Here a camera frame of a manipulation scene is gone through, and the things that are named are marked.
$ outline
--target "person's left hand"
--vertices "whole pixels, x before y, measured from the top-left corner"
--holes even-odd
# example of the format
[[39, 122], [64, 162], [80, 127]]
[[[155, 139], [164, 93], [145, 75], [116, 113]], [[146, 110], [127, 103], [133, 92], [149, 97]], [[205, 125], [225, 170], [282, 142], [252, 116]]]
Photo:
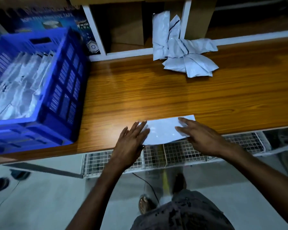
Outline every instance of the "person's left hand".
[[114, 162], [125, 170], [139, 158], [144, 148], [142, 144], [150, 132], [148, 128], [142, 131], [146, 123], [144, 121], [138, 125], [139, 122], [135, 122], [129, 131], [128, 127], [123, 129], [109, 162]]

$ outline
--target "wire mesh shelf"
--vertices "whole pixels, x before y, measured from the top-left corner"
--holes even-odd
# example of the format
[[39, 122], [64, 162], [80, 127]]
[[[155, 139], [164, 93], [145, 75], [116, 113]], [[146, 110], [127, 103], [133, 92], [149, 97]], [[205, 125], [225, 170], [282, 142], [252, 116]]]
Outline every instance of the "wire mesh shelf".
[[[257, 133], [226, 135], [224, 138], [239, 144], [251, 154], [265, 152], [265, 146]], [[84, 178], [99, 177], [110, 160], [111, 154], [112, 150], [85, 154], [82, 165]], [[203, 163], [213, 158], [194, 150], [192, 144], [184, 139], [167, 144], [146, 146], [137, 161], [124, 173], [161, 169], [182, 164]]]

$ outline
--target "black cable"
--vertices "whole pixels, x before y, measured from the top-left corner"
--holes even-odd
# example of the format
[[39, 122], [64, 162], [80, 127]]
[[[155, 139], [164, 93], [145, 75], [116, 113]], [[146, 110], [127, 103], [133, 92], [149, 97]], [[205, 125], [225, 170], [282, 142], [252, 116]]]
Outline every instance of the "black cable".
[[16, 189], [16, 187], [18, 186], [19, 182], [20, 182], [20, 181], [18, 181], [17, 185], [14, 187], [14, 189], [11, 191], [11, 193], [8, 195], [8, 197], [6, 197], [5, 200], [3, 200], [3, 201], [0, 203], [0, 207], [1, 207], [2, 203], [4, 203], [4, 202], [11, 196], [12, 192]]
[[158, 204], [159, 204], [159, 206], [160, 206], [159, 199], [157, 198], [157, 195], [156, 195], [155, 190], [154, 190], [154, 188], [152, 187], [152, 185], [150, 185], [148, 181], [146, 181], [146, 180], [144, 180], [143, 178], [139, 177], [139, 176], [136, 175], [135, 173], [132, 173], [132, 174], [133, 174], [134, 176], [136, 176], [136, 177], [142, 179], [144, 182], [146, 182], [146, 183], [151, 187], [151, 189], [153, 190], [154, 195], [155, 195], [155, 197], [156, 197], [156, 199], [157, 199], [157, 201], [158, 201]]

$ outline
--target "wooden tabletop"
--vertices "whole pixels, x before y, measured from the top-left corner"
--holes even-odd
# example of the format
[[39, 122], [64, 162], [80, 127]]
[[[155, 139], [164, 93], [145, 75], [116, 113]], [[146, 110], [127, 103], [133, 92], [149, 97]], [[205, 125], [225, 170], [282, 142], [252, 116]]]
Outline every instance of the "wooden tabletop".
[[79, 140], [3, 155], [30, 160], [115, 146], [135, 121], [194, 114], [221, 134], [288, 126], [288, 41], [222, 47], [206, 54], [213, 77], [187, 78], [152, 56], [92, 63]]

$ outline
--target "gray floor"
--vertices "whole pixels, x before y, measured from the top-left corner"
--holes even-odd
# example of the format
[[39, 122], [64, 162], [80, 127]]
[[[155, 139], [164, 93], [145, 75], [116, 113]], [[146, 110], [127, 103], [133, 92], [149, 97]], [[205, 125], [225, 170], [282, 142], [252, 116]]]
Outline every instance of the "gray floor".
[[[79, 165], [72, 163], [75, 158], [70, 159], [69, 170], [78, 171]], [[263, 160], [285, 172], [275, 156]], [[48, 159], [37, 164], [46, 166], [49, 163], [55, 167], [56, 161]], [[198, 190], [212, 200], [236, 230], [288, 229], [288, 224], [257, 189], [226, 162], [147, 171], [137, 175], [151, 183], [163, 204], [171, 199], [175, 174], [182, 170], [188, 189]], [[0, 166], [2, 176], [9, 177], [7, 167]], [[0, 207], [0, 230], [64, 230], [95, 181], [35, 172], [26, 181], [20, 182], [12, 192], [17, 182], [11, 178], [10, 186], [0, 192], [0, 203], [7, 198]], [[151, 188], [144, 181], [133, 174], [124, 174], [110, 198], [101, 229], [130, 229], [140, 214], [138, 200], [144, 193], [157, 202]]]

